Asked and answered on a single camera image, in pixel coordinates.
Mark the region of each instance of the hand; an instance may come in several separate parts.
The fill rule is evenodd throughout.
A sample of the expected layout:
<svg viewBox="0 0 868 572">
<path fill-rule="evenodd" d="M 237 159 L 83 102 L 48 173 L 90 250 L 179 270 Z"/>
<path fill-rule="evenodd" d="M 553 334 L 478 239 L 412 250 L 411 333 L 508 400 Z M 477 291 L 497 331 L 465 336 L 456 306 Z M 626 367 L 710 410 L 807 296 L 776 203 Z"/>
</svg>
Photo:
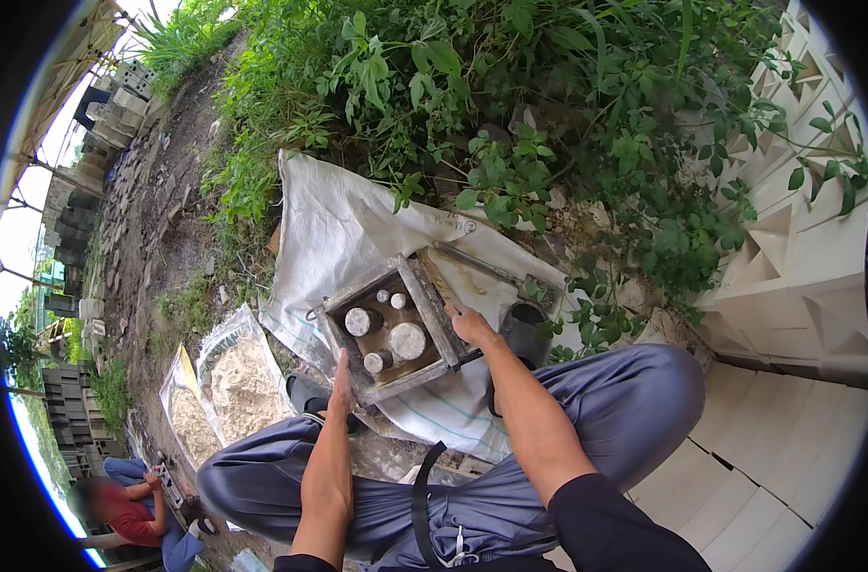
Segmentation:
<svg viewBox="0 0 868 572">
<path fill-rule="evenodd" d="M 339 350 L 339 363 L 335 368 L 335 380 L 332 382 L 332 397 L 329 400 L 330 415 L 347 416 L 354 407 L 351 395 L 351 373 L 348 371 L 348 351 Z"/>
<path fill-rule="evenodd" d="M 160 478 L 153 474 L 153 472 L 145 473 L 145 483 L 151 487 L 152 490 L 160 490 Z"/>
<path fill-rule="evenodd" d="M 450 316 L 456 335 L 467 343 L 485 349 L 486 346 L 495 343 L 500 337 L 488 325 L 482 314 L 470 307 L 461 304 L 447 304 L 443 309 L 447 312 L 447 316 Z"/>
</svg>

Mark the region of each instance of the red shirt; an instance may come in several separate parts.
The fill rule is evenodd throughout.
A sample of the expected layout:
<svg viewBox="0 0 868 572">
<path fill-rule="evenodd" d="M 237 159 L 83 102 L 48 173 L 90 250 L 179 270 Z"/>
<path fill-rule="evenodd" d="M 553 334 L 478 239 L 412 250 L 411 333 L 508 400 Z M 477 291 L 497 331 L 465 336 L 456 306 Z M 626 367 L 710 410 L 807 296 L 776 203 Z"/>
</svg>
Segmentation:
<svg viewBox="0 0 868 572">
<path fill-rule="evenodd" d="M 133 544 L 160 547 L 160 536 L 155 534 L 148 524 L 154 520 L 151 510 L 138 500 L 127 498 L 125 487 L 101 487 L 99 494 L 103 495 L 109 504 L 119 508 L 119 516 L 107 523 L 117 534 Z"/>
</svg>

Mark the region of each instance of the wooden mold frame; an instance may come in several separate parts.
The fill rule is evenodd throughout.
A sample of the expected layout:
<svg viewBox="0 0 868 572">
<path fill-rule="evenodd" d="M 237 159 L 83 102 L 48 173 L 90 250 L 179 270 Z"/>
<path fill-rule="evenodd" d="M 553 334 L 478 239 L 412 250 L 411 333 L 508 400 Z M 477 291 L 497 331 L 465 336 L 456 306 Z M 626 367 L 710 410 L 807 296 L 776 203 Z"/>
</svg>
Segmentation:
<svg viewBox="0 0 868 572">
<path fill-rule="evenodd" d="M 375 295 L 381 288 L 407 293 L 413 307 L 394 310 L 389 304 L 378 303 Z M 362 337 L 349 334 L 344 317 L 355 306 L 371 306 L 380 311 L 384 320 L 380 331 Z M 371 406 L 439 379 L 447 372 L 459 370 L 461 359 L 468 351 L 453 331 L 450 318 L 443 310 L 443 299 L 432 285 L 428 271 L 414 257 L 406 259 L 403 255 L 396 255 L 387 259 L 327 299 L 316 314 L 320 330 L 333 354 L 338 354 L 340 348 L 348 351 L 354 398 L 361 407 Z M 389 330 L 406 320 L 421 322 L 433 343 L 417 360 L 397 361 L 389 370 L 372 375 L 364 369 L 363 356 L 369 351 L 386 349 Z"/>
</svg>

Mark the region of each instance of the white shoe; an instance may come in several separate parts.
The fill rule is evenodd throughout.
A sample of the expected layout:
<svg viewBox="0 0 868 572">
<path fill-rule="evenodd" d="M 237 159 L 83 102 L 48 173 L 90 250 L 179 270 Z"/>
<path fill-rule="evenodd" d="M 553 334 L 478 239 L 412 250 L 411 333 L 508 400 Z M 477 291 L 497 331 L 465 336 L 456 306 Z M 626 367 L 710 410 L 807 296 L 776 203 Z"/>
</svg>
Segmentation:
<svg viewBox="0 0 868 572">
<path fill-rule="evenodd" d="M 189 525 L 189 533 L 192 534 L 192 537 L 196 540 L 201 540 L 202 534 L 215 534 L 217 532 L 218 529 L 215 528 L 214 524 L 211 523 L 211 520 L 207 518 L 197 518 Z"/>
</svg>

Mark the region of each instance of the drawstring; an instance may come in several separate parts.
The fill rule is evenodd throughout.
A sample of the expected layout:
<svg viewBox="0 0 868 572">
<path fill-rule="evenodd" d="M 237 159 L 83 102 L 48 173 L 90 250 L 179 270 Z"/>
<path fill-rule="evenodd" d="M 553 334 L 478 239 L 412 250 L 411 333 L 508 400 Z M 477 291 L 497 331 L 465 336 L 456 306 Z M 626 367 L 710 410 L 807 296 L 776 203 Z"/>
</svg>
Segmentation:
<svg viewBox="0 0 868 572">
<path fill-rule="evenodd" d="M 474 558 L 469 562 L 465 562 L 466 558 Z M 463 545 L 463 525 L 460 524 L 460 532 L 456 535 L 456 555 L 453 556 L 450 561 L 446 561 L 440 556 L 437 557 L 440 560 L 440 564 L 445 567 L 452 568 L 455 566 L 461 566 L 463 564 L 475 564 L 479 561 L 479 555 L 477 554 L 466 554 L 465 546 Z"/>
</svg>

